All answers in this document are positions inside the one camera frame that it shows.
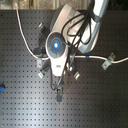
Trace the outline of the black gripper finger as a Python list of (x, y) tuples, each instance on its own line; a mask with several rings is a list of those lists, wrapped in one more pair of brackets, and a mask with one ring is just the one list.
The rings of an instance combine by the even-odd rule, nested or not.
[(62, 97), (63, 97), (63, 91), (57, 89), (57, 102), (62, 102)]
[(54, 85), (53, 90), (56, 90), (60, 86), (60, 83), (62, 81), (62, 78), (63, 78), (63, 76), (59, 77), (59, 80), (58, 80), (57, 84)]

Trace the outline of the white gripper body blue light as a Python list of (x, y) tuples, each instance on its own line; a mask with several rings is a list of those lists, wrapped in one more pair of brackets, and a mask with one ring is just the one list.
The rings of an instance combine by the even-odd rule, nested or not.
[(61, 76), (67, 60), (68, 47), (59, 32), (51, 32), (46, 39), (46, 53), (51, 61), (52, 73)]

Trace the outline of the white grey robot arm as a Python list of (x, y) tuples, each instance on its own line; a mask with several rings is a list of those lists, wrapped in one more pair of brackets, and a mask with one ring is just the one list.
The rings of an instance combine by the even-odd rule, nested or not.
[(95, 47), (107, 5), (108, 0), (92, 0), (84, 12), (75, 10), (69, 4), (55, 11), (45, 47), (52, 74), (59, 77), (53, 87), (58, 102), (63, 96), (63, 75), (70, 71), (75, 79), (80, 77), (74, 65), (76, 52), (88, 53)]

